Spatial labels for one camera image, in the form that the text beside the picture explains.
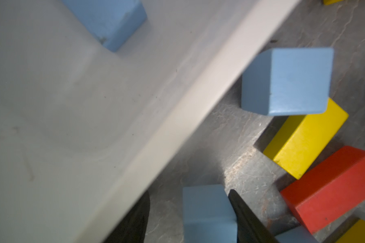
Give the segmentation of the yellow small block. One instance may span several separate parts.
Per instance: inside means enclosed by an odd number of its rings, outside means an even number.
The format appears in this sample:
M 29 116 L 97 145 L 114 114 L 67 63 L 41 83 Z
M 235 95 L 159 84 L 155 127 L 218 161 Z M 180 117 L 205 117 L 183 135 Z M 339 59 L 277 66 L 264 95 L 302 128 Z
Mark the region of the yellow small block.
M 349 114 L 330 98 L 324 113 L 289 116 L 263 154 L 295 179 L 300 179 L 348 117 Z

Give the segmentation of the yellow flat block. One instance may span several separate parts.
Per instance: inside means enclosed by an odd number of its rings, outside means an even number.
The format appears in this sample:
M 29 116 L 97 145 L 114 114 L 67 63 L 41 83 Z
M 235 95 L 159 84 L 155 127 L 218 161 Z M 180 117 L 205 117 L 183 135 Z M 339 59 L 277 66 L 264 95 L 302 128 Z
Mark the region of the yellow flat block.
M 365 243 L 365 221 L 358 220 L 336 243 Z

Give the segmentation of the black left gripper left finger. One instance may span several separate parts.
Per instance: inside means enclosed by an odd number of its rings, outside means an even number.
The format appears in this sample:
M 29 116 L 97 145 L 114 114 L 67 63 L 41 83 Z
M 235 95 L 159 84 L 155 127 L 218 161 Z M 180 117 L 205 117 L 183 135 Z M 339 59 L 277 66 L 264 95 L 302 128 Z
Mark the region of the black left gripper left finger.
M 104 240 L 104 243 L 143 243 L 149 214 L 150 194 L 146 191 Z

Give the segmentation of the red rectangular block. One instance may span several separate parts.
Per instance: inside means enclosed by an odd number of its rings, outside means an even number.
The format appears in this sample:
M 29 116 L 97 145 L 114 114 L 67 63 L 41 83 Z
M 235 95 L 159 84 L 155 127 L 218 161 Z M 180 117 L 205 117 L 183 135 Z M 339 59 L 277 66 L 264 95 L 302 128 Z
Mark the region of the red rectangular block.
M 280 192 L 314 234 L 365 200 L 365 150 L 344 146 Z

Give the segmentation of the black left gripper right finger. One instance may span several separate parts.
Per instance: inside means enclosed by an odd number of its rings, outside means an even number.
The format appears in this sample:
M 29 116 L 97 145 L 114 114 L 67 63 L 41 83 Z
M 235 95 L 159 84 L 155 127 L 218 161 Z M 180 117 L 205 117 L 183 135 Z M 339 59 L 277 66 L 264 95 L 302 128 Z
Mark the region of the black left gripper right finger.
M 238 243 L 278 243 L 236 190 L 231 189 L 228 198 L 237 217 Z

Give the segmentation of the light blue cube block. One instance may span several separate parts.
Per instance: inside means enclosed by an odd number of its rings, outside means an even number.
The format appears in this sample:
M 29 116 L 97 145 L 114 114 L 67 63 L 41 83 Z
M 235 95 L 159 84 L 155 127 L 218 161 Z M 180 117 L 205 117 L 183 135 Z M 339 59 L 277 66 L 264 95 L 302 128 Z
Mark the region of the light blue cube block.
M 268 116 L 323 113 L 333 62 L 330 47 L 263 51 L 242 74 L 241 108 Z
M 318 243 L 316 238 L 303 226 L 281 233 L 275 238 L 279 243 Z
M 237 242 L 237 217 L 223 185 L 184 187 L 182 191 L 186 243 Z

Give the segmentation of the long light blue block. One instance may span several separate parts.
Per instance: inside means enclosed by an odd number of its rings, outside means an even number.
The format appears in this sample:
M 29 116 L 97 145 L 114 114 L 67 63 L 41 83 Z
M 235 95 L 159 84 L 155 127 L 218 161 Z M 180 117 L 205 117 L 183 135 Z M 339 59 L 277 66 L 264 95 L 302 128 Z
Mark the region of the long light blue block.
M 147 20 L 142 1 L 67 0 L 63 3 L 111 52 L 118 51 Z

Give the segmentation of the yellow rectangular block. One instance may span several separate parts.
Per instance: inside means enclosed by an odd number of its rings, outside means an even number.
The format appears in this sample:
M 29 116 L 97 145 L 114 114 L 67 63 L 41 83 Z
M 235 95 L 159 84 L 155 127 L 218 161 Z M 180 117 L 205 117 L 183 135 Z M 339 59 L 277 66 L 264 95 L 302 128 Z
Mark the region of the yellow rectangular block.
M 341 2 L 341 1 L 343 1 L 343 0 L 323 0 L 323 4 L 324 5 L 332 5 L 332 4 Z

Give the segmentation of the white plastic tub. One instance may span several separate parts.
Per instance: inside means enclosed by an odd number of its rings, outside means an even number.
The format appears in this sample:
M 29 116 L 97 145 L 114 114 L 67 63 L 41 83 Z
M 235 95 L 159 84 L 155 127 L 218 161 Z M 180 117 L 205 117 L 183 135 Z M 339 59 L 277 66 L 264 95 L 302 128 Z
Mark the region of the white plastic tub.
M 297 1 L 143 1 L 117 51 L 62 1 L 0 1 L 0 243 L 100 243 Z

